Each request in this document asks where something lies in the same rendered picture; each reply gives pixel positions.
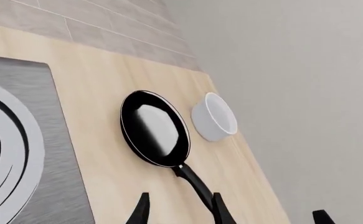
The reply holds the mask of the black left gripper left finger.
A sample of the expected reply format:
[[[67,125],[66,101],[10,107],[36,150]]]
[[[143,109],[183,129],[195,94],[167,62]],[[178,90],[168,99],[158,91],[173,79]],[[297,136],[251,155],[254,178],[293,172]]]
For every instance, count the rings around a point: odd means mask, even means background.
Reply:
[[[129,217],[129,224],[148,224],[149,210],[149,193],[144,192],[141,194],[137,205],[135,206],[131,216]]]

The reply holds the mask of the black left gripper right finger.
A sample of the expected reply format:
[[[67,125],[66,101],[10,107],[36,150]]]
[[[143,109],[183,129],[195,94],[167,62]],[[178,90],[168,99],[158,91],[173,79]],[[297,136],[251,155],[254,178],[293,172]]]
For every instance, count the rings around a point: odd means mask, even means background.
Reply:
[[[236,224],[231,216],[228,208],[226,207],[220,193],[215,192],[212,198],[213,211],[215,224]]]

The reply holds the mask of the black frying pan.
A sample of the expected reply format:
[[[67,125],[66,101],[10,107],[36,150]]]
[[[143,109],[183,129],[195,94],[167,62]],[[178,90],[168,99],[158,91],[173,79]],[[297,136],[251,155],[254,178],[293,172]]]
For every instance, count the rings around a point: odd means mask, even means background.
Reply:
[[[186,180],[202,203],[213,210],[213,193],[185,163],[191,150],[191,138],[177,109],[163,96],[138,90],[123,100],[120,128],[130,149],[142,160],[172,169]]]

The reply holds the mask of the small white bowl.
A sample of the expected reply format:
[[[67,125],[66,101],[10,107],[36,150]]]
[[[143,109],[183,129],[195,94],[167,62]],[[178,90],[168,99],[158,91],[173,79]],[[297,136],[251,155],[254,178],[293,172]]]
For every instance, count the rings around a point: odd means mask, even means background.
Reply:
[[[191,111],[197,132],[207,141],[220,141],[238,131],[238,124],[228,104],[215,93],[206,93]]]

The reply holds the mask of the flat black stove plate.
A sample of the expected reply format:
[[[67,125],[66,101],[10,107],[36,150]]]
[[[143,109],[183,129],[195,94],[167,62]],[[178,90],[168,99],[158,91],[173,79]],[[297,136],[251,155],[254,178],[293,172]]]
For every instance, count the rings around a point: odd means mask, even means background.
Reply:
[[[95,224],[46,63],[0,57],[0,224]]]

